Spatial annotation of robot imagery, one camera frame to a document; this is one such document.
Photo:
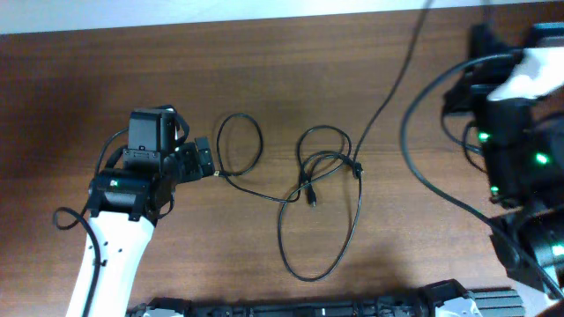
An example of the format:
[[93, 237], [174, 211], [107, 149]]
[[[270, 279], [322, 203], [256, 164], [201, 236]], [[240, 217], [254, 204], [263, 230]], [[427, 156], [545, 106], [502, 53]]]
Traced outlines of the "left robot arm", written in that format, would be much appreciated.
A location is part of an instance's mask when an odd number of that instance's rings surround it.
[[215, 172], [205, 137], [188, 141], [189, 125], [171, 106], [139, 108], [124, 131], [128, 143], [98, 167], [88, 190], [87, 238], [69, 316], [125, 315], [137, 268], [161, 208], [178, 185]]

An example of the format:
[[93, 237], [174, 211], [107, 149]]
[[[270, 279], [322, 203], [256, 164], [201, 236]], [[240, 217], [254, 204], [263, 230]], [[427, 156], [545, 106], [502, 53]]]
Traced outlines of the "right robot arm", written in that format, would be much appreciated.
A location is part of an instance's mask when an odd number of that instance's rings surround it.
[[563, 113], [539, 119], [534, 107], [563, 87], [563, 24], [531, 27], [520, 46], [486, 24], [471, 29], [462, 76], [444, 93], [444, 115], [469, 113], [472, 151], [483, 159], [494, 252], [509, 278], [563, 295]]

